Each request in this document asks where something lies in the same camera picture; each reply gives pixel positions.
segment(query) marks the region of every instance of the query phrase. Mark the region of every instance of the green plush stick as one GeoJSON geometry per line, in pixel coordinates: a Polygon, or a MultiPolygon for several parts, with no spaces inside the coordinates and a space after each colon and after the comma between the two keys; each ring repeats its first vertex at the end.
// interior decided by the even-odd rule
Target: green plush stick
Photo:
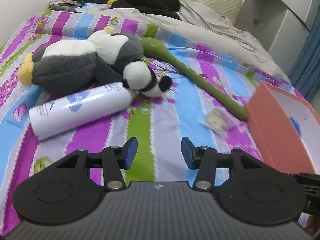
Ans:
{"type": "Polygon", "coordinates": [[[221,90],[215,88],[197,72],[193,71],[191,68],[176,59],[161,41],[155,38],[142,38],[141,43],[146,55],[169,62],[171,65],[175,66],[179,71],[185,74],[188,78],[190,78],[193,82],[195,82],[199,87],[201,87],[212,97],[217,99],[235,117],[240,120],[247,119],[247,113],[241,105],[232,100],[221,90]]]}

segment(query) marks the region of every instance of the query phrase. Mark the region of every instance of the stuffed animal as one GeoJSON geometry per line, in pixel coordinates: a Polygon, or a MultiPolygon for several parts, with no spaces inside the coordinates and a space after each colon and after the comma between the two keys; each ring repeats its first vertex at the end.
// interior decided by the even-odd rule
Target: stuffed animal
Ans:
{"type": "Polygon", "coordinates": [[[100,85],[122,82],[148,97],[160,96],[170,88],[171,78],[156,76],[142,56],[138,37],[106,27],[87,40],[61,40],[26,54],[18,79],[58,95],[71,94],[96,78],[100,85]]]}

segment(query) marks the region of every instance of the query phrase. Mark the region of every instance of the orange box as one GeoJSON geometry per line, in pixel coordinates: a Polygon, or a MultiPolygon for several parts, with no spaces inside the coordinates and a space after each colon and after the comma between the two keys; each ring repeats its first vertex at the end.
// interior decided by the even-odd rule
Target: orange box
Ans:
{"type": "Polygon", "coordinates": [[[264,163],[286,173],[320,172],[320,118],[305,100],[261,82],[245,106],[264,163]],[[300,126],[301,137],[292,124],[300,126]]]}

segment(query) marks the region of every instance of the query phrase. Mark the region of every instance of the gray ribbed plate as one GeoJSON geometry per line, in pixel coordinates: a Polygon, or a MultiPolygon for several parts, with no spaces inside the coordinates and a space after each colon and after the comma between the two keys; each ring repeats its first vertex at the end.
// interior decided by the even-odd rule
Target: gray ribbed plate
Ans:
{"type": "Polygon", "coordinates": [[[186,182],[133,182],[124,191],[108,193],[79,221],[54,227],[24,221],[5,239],[304,240],[310,235],[294,222],[268,228],[239,222],[210,194],[193,191],[186,182]]]}

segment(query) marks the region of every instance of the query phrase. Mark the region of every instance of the white bottle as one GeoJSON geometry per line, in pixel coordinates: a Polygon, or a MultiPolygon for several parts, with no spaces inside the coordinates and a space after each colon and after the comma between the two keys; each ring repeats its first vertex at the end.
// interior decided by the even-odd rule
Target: white bottle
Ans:
{"type": "Polygon", "coordinates": [[[29,110],[30,123],[38,140],[127,109],[135,92],[116,82],[47,102],[29,110]]]}

